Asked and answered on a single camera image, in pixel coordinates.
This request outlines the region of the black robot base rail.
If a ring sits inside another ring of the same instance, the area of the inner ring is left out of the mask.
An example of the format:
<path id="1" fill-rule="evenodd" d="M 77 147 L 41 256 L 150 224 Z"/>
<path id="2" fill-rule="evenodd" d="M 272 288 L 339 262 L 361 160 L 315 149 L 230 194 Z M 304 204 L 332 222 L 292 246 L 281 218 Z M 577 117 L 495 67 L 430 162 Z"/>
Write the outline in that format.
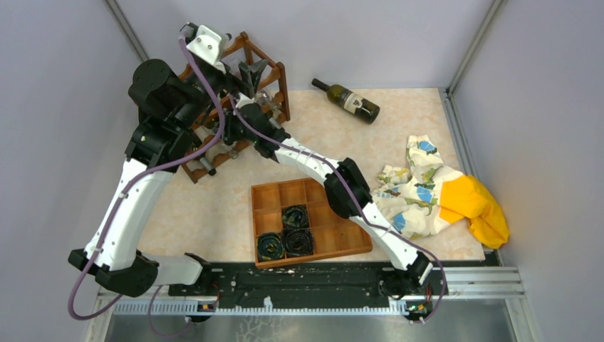
<path id="1" fill-rule="evenodd" d="M 525 297 L 519 272 L 505 266 L 435 267 L 413 287 L 385 262 L 316 262 L 258 269 L 218 263 L 208 289 L 152 288 L 112 308 L 128 316 L 411 316 L 425 319 L 446 301 Z"/>

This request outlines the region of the dark wine bottle beige label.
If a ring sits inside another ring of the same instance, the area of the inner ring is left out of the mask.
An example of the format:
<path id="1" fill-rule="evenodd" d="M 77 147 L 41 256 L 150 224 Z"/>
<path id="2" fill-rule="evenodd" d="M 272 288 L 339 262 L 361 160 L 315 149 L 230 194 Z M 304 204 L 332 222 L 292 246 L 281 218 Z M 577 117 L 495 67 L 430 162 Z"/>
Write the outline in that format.
<path id="1" fill-rule="evenodd" d="M 283 115 L 281 108 L 278 105 L 271 104 L 266 112 L 270 124 L 276 129 L 281 129 L 283 126 L 280 117 Z"/>

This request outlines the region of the wooden compartment tray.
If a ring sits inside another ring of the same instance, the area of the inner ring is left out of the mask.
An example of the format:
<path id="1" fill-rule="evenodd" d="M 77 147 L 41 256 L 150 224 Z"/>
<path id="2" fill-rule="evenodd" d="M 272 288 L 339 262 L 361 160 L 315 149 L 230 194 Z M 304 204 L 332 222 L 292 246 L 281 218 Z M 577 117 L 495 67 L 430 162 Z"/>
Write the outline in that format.
<path id="1" fill-rule="evenodd" d="M 364 254 L 369 235 L 328 204 L 321 183 L 311 178 L 251 188 L 255 265 L 259 269 Z"/>

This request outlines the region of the clear glass bottle back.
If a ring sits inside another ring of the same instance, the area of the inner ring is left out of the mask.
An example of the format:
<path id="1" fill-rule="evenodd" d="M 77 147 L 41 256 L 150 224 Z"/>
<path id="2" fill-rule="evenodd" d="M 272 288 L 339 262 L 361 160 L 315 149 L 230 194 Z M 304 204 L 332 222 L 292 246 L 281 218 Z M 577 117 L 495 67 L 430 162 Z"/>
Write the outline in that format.
<path id="1" fill-rule="evenodd" d="M 276 110 L 280 112 L 281 109 L 273 102 L 273 99 L 273 96 L 264 89 L 258 90 L 254 95 L 255 102 L 258 103 L 262 108 L 266 107 L 271 111 Z"/>

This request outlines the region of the dark green wine bottle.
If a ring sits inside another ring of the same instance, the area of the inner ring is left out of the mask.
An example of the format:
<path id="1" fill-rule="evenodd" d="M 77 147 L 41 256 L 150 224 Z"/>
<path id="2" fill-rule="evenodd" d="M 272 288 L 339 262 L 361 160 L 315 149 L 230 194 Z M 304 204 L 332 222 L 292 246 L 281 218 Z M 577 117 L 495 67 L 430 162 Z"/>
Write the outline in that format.
<path id="1" fill-rule="evenodd" d="M 197 158 L 197 160 L 199 161 L 200 165 L 207 171 L 208 175 L 210 175 L 210 176 L 216 175 L 217 171 L 214 168 L 211 161 L 207 159 L 206 155 L 201 155 L 200 157 Z"/>

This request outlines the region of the brown wooden wine rack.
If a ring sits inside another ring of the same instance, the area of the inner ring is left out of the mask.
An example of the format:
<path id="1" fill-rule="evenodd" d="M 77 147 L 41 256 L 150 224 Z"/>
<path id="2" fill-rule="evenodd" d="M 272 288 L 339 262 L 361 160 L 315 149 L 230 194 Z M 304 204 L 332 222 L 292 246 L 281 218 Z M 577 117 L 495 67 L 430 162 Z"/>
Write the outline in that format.
<path id="1" fill-rule="evenodd" d="M 249 40 L 246 32 L 241 32 L 234 40 L 233 44 L 226 49 L 224 55 L 232 63 L 236 62 L 235 55 L 237 53 L 244 54 L 245 62 L 252 64 L 260 60 L 268 60 L 269 64 L 262 74 L 262 80 L 258 90 L 266 90 L 273 96 L 273 102 L 277 104 L 283 115 L 280 117 L 281 124 L 291 119 L 289 108 L 288 89 L 286 84 L 286 70 L 282 62 L 275 62 L 270 59 L 260 48 Z M 261 109 L 266 115 L 268 108 Z M 203 112 L 196 121 L 192 124 L 192 129 L 198 136 L 196 143 L 193 145 L 191 152 L 196 152 L 202 149 L 214 137 L 219 127 L 219 119 L 215 108 L 208 109 Z M 248 148 L 251 143 L 248 140 L 242 140 L 235 143 L 234 149 L 240 153 Z M 214 168 L 217 168 L 229 160 L 226 155 L 216 157 L 210 160 Z M 190 180 L 196 184 L 204 176 L 207 176 L 207 171 L 200 165 L 199 161 L 189 161 L 182 165 L 182 169 L 188 175 Z"/>

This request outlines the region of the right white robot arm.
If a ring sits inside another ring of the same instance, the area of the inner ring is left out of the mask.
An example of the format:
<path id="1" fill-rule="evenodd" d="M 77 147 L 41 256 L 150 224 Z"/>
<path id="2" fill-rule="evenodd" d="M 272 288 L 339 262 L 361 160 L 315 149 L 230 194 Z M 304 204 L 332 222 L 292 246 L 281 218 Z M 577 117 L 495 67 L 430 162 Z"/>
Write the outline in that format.
<path id="1" fill-rule="evenodd" d="M 294 167 L 320 183 L 332 211 L 360 226 L 386 252 L 401 273 L 405 291 L 418 294 L 427 287 L 433 269 L 427 251 L 404 238 L 381 214 L 354 160 L 335 160 L 307 148 L 274 126 L 254 102 L 222 109 L 219 128 L 226 140 L 247 140 L 262 157 Z"/>

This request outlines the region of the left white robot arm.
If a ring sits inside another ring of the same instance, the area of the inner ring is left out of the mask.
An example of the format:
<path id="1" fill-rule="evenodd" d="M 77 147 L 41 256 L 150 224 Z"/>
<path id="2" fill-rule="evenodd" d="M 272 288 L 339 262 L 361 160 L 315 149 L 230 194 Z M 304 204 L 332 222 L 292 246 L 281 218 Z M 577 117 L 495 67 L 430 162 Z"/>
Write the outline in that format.
<path id="1" fill-rule="evenodd" d="M 161 192 L 198 143 L 194 122 L 220 106 L 222 95 L 252 97 L 267 63 L 240 63 L 238 76 L 202 61 L 196 62 L 202 75 L 187 78 L 160 59 L 135 69 L 128 94 L 139 124 L 125 151 L 118 188 L 95 236 L 71 251 L 69 264 L 121 296 L 137 297 L 154 286 L 169 286 L 175 294 L 203 295 L 212 289 L 211 265 L 200 256 L 151 256 L 138 243 Z"/>

